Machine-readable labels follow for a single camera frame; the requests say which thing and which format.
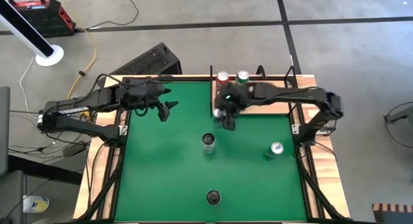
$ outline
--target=white cable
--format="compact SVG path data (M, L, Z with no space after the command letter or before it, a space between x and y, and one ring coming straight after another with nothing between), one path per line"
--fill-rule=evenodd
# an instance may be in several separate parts
M23 95L24 95L24 97L25 97L26 109L27 109L27 112L29 112L28 115L30 115L32 118L35 118L35 119L37 120L38 117L35 117L35 116L33 116L33 115L30 113L30 110L29 110L28 104L27 104L26 92L25 92L25 89L23 88L23 85L21 84L21 81L22 81L23 78L25 77L26 73L27 73L27 72L29 71L29 69L32 67L35 56L36 56L36 54L33 55L33 58L32 58L32 60L31 60L30 64L28 65L26 71L25 71L25 72L23 73L23 75L21 76L20 81L19 81L19 84L20 84L21 90L23 91Z

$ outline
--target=black floor line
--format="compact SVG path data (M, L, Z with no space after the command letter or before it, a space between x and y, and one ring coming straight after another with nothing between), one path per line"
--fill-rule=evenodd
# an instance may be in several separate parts
M347 19L313 19L313 20L291 20L289 25L327 25L327 24L351 24L351 23L386 23L413 21L413 16L408 17L369 17L369 18L347 18ZM283 25L283 21L227 21L217 23L181 23L166 25L141 25L141 26L111 26L88 29L89 32L122 32L139 30L177 30L189 28L219 28L219 27L244 27L244 26L277 26ZM0 36L12 35L10 31L0 31Z
M398 21L413 21L413 17L368 17L368 18L346 18L346 19L315 19L315 20L293 20L289 25L325 25L325 24L349 24L349 23L384 23Z
M301 68L298 62L298 56L296 52L296 47L294 46L294 40L292 39L291 29L288 24L287 12L285 11L285 6L283 0L277 0L279 13L281 14L281 20L283 22L285 38L287 39L288 51L290 52L292 63L296 69L297 74L301 74Z

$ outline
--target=wooden table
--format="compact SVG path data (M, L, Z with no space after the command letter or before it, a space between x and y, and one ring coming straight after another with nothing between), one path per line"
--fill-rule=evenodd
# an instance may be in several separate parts
M209 77L209 75L179 75L176 77ZM146 77L146 76L115 76L117 79L122 80L122 77ZM273 81L273 83L279 87L284 87L282 81ZM316 86L316 79L312 75L297 75L297 83L299 88L305 87L312 87ZM105 86L111 86L116 84L116 82L112 79L107 79ZM306 105L303 104L303 112L305 116L305 121L309 122L312 117L314 117L317 112L318 108L314 105ZM288 105L286 103L277 103L266 107L249 107L250 113L271 113L271 114L287 114L288 113ZM98 125L109 125L114 123L115 119L115 112L111 113L99 113L97 115L96 123ZM329 137L317 136L316 141L327 146L328 148L332 149L331 140ZM89 168L89 172L92 169L92 162L96 156L96 152L98 148L102 145L102 141L95 137L92 139L90 144L90 149L88 153L87 159L87 167ZM100 150L97 159L96 165L94 168L94 178L93 178L93 185L92 185L92 192L91 192L91 199L92 201L96 198L99 194L102 184L103 184L103 176L105 173L106 162L108 159L108 152L109 149L104 147ZM117 163L117 155L118 152L115 152L112 170L114 169ZM331 152L326 151L325 149L319 147L318 145L312 147L312 157L314 160L314 165L316 168L317 179L319 183L320 189L323 191L324 195L327 199L333 204L333 206L337 209L339 213L342 215L349 217L350 214L347 208L347 202L344 196L343 186L341 184L339 171L337 168L337 163L334 156ZM106 202L103 210L103 218L109 217L109 210L110 210L110 203L112 200L113 194L113 186L109 190L108 194L106 195ZM308 196L310 200L310 208L312 210L312 215L314 218L318 218L317 207L316 207L316 200L314 197L314 193L312 192L311 188L307 185ZM86 178L86 169L83 173L83 180L79 190L79 196L77 198L76 208L74 212L74 218L78 218L81 216L88 206L88 182Z

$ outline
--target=cable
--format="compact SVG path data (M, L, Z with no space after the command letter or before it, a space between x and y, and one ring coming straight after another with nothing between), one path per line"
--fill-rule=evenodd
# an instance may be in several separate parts
M27 73L27 72L29 71L29 69L32 67L35 56L36 56L36 54L33 54L32 60L30 61L29 65L27 66L27 68L26 68L25 72L23 73L23 75L20 77L19 84L20 84L21 90L23 91L23 96L25 97L25 104L26 104L26 109L27 109L28 115L30 115L32 118L34 118L34 119L37 120L37 117L31 115L31 113L30 113L30 110L29 110L29 108L28 108L28 103L27 103L26 92L25 92L25 89L23 88L23 85L21 84L21 81L22 81L23 78L25 77L26 73Z
M397 109L397 108L399 108L400 106L402 106L402 105L407 105L407 104L410 104L410 103L413 103L413 101L408 101L408 102L404 102L404 103L402 103L402 104L400 104L400 105L396 105L394 108L392 108L390 111L388 111L388 116L391 114L391 112L393 112L395 109ZM413 146L409 146L409 145L406 145L406 144L404 144L404 143L401 143L400 141L398 141L393 135L392 135L392 133L390 133L390 130L388 129L388 126L387 126L387 122L385 121L385 128L386 128L386 131L387 131L387 134L396 142L396 143L398 143L399 145L401 145L402 147L405 147L405 148L413 148Z
M10 112L17 112L17 113L23 113L23 114L39 114L37 112L27 112L27 111L20 111L20 110L9 110Z
M78 141L82 135L83 135L83 134L79 134L79 135L73 140L73 143L71 143L71 144L68 144L68 145L62 146L62 147L55 147L55 148L59 148L59 150L55 150L55 151L53 151L53 152L41 153L41 154L31 154L31 155L32 155L32 156L39 156L39 155L44 156L44 155L48 155L48 154L53 154L53 153L56 153L56 152L60 152L60 151L62 151L62 150L64 150L64 149L72 146L73 144L85 146L86 143L83 143L83 144L76 143L76 141Z
M23 116L20 116L20 115L17 115L17 114L11 114L10 116L11 116L11 117L21 117L21 118L27 120L28 122L30 122L30 123L36 128L36 130L37 130L39 133L41 133L40 130L37 128L37 125L36 125L33 121L31 121L30 119L28 119L28 118L26 118L26 117L23 117Z
M116 23L116 22L113 22L113 21L103 21L102 23L98 23L96 25L92 25L91 27L88 27L88 29L95 28L99 25L106 24L106 23L112 23L113 25L118 25L118 26L125 26L125 25L129 25L130 23L133 23L136 20L137 16L139 15L139 9L137 8L137 6L136 6L136 4L134 3L133 0L129 0L129 1L133 4L133 6L136 10L136 14L135 14L135 17L133 18L133 20L131 20L127 23Z
M301 159L304 158L305 156L307 156L308 149L307 149L306 146L304 146L304 150L305 150L305 152L304 152L304 154L301 156ZM299 152L299 151L300 151L299 147L296 148L296 149L293 151L293 153L292 153L292 157L297 158L297 155L298 155L298 152Z
M334 153L334 151L333 151L333 150L331 150L331 149L330 149L330 148L328 148L326 145L323 145L323 144L321 144L321 143L319 143L319 142L316 142L316 144L318 144L319 146L323 147L323 148L324 148L324 149L326 149L327 151L331 152L331 154L333 154L333 156L334 156L334 157L335 157L335 159L337 160L336 153Z
M16 209L20 204L22 204L22 202L28 198L29 196L31 196L32 194L34 194L35 192L37 192L43 185L45 185L47 182L49 182L51 179L46 180L45 182L43 182L40 186L38 186L33 192L31 192L29 195L27 195L27 197L23 198L21 201L19 201L19 203L17 203L11 210L10 212L6 215L6 217L4 217L4 219L7 219L9 217L9 215L11 215L11 213L13 212L14 209Z
M96 159L99 155L99 152L101 151L101 149L103 148L103 146L105 145L106 142L102 143L102 145L98 148L95 158L93 159L93 163L92 163L92 171L91 171L91 175L90 175L90 192L89 192L89 196L88 196L88 200L91 201L91 193L92 193L92 185L93 185L93 174L94 174L94 169L95 169L95 165L96 165Z
M82 144L80 144L80 143L75 143L75 142L73 142L73 141L66 141L66 140L59 139L58 137L52 137L52 136L50 136L48 133L45 133L45 135L46 135L48 138L51 138L51 139L54 139L54 140L58 140L58 141L63 142L63 143L69 143L69 144L75 144L75 145L82 145Z
M59 139L59 137L60 137L62 134L63 134L63 131L60 132L59 135L57 135L57 137L55 137L55 138L58 139L58 141L61 141L61 139ZM37 158L42 158L42 157L39 157L38 155L52 154L52 153L54 153L54 152L41 153L41 154L30 154L30 153L32 153L32 152L37 152L37 151L38 151L38 152L42 152L42 151L43 151L44 149L46 149L46 148L59 148L59 150L56 150L56 151L55 151L55 152L58 152L58 151L60 151L60 150L63 150L63 149L65 149L65 148L69 147L70 145L76 143L76 141L79 140L79 138L81 137L81 135L82 135L82 134L78 135L78 136L76 137L76 139L74 139L74 140L71 142L71 144L69 144L69 145L58 146L58 147L51 147L51 146L54 144L54 142L51 142L51 143L50 143L49 145L47 145L47 146L37 147L37 148L34 148L34 147L22 147L22 146L18 146L18 145L10 145L9 147L28 148L28 149L35 149L35 150L31 150L31 151L20 151L20 150L15 150L15 149L9 148L9 151L14 152L14 153L18 153L18 154L26 154L26 155L28 155L28 156L33 156L33 157L37 157Z
M89 70L90 67L95 63L97 47L96 47L96 41L92 37L92 35L87 30L82 28L82 24L80 22L80 19L77 17L76 12L73 9L71 9L70 5L67 3L66 0L62 0L62 1L64 2L65 6L69 9L69 11L73 14L73 16L75 17L75 20L77 22L77 26L89 36L89 38L90 38L90 40L92 40L92 43L93 43L93 46L94 46L94 54L93 54L93 58L92 58L91 62L85 67L85 69L83 69L82 71L79 71L79 75L77 76L76 80L73 82L73 85L69 90L69 93L67 95L67 99L70 99L70 96L72 96L72 93L73 93L73 91L74 91L74 89L77 85L77 82L80 80L80 78L82 76L86 75L86 71Z
M92 193L92 187L90 186L90 178L89 178L89 167L88 167L88 159L86 158L86 177L87 177L87 181L88 181L88 207L91 205L91 201L90 201L90 193Z

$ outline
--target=black box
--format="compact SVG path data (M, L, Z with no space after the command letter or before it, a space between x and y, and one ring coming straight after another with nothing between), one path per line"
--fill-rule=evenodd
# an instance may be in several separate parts
M175 54L164 43L160 43L110 75L182 75L182 69ZM99 80L98 85L104 87L105 79Z

